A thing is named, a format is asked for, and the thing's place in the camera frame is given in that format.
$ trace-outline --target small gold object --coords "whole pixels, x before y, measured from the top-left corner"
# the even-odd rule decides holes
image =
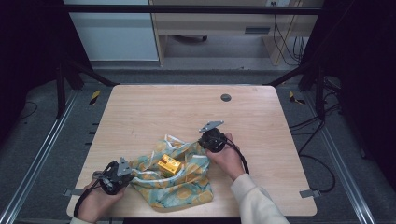
[[[160,161],[158,161],[158,166],[160,167],[160,171],[163,173],[165,177],[174,176],[181,168],[181,162],[175,159],[172,159],[166,154],[163,154],[163,157]]]

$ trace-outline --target patterned cloth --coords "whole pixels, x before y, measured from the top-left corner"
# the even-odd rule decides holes
[[[163,154],[180,161],[182,168],[174,176],[165,178],[157,162]],[[212,188],[206,172],[209,158],[198,142],[185,143],[166,135],[151,155],[130,162],[135,178],[130,182],[153,208],[170,208],[209,203]]]

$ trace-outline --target sleeve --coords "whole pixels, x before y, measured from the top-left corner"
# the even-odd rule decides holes
[[[258,187],[248,174],[240,175],[231,185],[233,196],[239,203],[242,223],[246,224],[286,224],[268,192]]]
[[[70,224],[92,224],[92,223],[80,220],[76,217],[73,217],[72,220],[70,221]]]

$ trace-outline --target person's right hand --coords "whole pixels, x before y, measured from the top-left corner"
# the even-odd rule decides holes
[[[226,133],[225,136],[233,141],[233,136],[230,133]],[[206,155],[210,160],[217,163],[220,169],[232,180],[235,180],[238,176],[245,173],[238,153],[227,144],[224,149],[218,153],[213,153],[207,149]]]
[[[94,183],[95,179],[84,189],[89,189]],[[77,218],[96,223],[114,203],[123,197],[124,191],[125,188],[122,188],[116,195],[108,195],[102,188],[93,189],[79,207]]]

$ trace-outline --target gray floor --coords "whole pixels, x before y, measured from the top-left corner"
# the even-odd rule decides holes
[[[171,38],[166,50],[164,66],[147,63],[130,63],[119,68],[115,64],[97,63],[97,72],[120,83],[185,83],[185,84],[253,84],[268,83],[286,74],[293,66],[281,64],[273,67],[259,37],[210,36],[206,42],[195,38]],[[68,198],[62,196],[64,189],[73,188],[89,151],[89,143],[97,128],[96,123],[105,109],[111,88],[85,75],[86,85],[81,91],[67,90],[68,95],[77,94],[62,131],[54,142],[39,176],[32,184],[21,210],[19,223],[66,223],[70,217],[65,213]],[[299,92],[300,77],[288,80],[276,88],[279,101],[285,112],[289,126],[314,117],[309,105],[300,105],[289,100],[293,91],[296,99],[309,101],[311,91]],[[92,93],[101,94],[95,105],[89,105]],[[12,135],[1,146],[0,209],[3,211],[14,196],[18,186],[34,161],[36,153],[50,131],[56,116],[55,82],[47,83],[30,91],[29,102],[37,105],[31,116],[20,119]],[[328,99],[327,107],[337,103],[334,96]],[[35,105],[27,103],[21,117],[35,110]],[[296,148],[300,148],[309,138],[317,123],[299,131],[293,131]],[[342,114],[334,111],[326,118],[325,127],[332,136],[353,179],[356,181],[364,201],[367,203],[376,223],[396,223],[396,195],[386,182],[374,161],[361,158],[360,148],[350,132]],[[317,134],[307,145],[304,153],[315,156],[326,163],[336,173],[327,145]],[[312,188],[326,189],[332,180],[330,174],[317,162],[301,158],[304,171]],[[290,223],[361,223],[354,206],[349,200],[345,186],[336,173],[334,190],[315,199],[318,213],[313,217],[288,217]]]

